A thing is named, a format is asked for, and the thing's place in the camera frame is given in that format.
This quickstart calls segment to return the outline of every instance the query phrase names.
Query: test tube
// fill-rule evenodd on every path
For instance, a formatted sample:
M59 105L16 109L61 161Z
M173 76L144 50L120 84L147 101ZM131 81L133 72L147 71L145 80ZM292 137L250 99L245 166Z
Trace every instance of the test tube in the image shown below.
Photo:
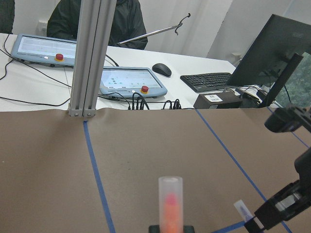
M183 233L183 179L159 178L160 233Z

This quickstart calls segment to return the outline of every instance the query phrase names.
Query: brown paper surface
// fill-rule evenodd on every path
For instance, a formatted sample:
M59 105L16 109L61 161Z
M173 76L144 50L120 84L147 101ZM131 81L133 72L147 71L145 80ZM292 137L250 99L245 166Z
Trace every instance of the brown paper surface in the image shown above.
M268 131L268 109L200 114L212 131L195 110L101 109L88 118L117 233L158 224L157 180L165 175L183 177L184 223L196 232L240 222L233 206L240 199L251 212L263 204L216 136L267 198L298 179L294 160L306 147L291 133ZM109 232L83 119L46 110L0 113L0 122L0 232ZM308 216L310 210L287 224L303 232ZM278 225L268 232L286 231Z

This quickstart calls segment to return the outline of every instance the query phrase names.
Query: person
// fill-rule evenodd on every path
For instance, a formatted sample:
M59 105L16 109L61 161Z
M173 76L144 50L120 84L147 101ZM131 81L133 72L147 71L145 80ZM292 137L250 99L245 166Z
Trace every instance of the person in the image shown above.
M76 40L80 7L81 0L61 0L48 21L47 36ZM139 1L117 0L108 45L143 50L148 42L146 37L121 45L117 44L143 34L146 34L146 29Z

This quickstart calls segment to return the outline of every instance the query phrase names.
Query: monitor stand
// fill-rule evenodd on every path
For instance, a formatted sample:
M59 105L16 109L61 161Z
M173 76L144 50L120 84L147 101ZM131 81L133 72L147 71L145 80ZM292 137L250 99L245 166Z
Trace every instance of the monitor stand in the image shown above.
M261 104L259 104L258 108L268 107L272 104L272 102L276 99L277 95L284 87L285 83L288 81L288 79L295 71L295 69L297 68L302 59L303 56L297 53L295 53L292 56L292 58L289 60L287 66L285 67L281 75L278 77L277 81L274 83L267 96L264 98Z

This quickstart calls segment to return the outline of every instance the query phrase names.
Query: white wall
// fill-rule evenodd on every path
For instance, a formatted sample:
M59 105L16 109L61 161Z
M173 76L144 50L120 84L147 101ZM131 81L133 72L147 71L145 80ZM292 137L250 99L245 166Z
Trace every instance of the white wall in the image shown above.
M271 14L311 24L310 0L233 0L207 57L238 62L232 55L244 55Z
M46 35L37 30L39 20L48 21L59 0L15 0L13 33Z
M146 49L206 57L232 0L139 0L147 32L177 25L178 29L149 37Z
M149 37L146 50L206 57L233 0L139 0L147 32L177 25L179 28ZM45 35L37 29L48 21L59 0L16 0L13 33Z

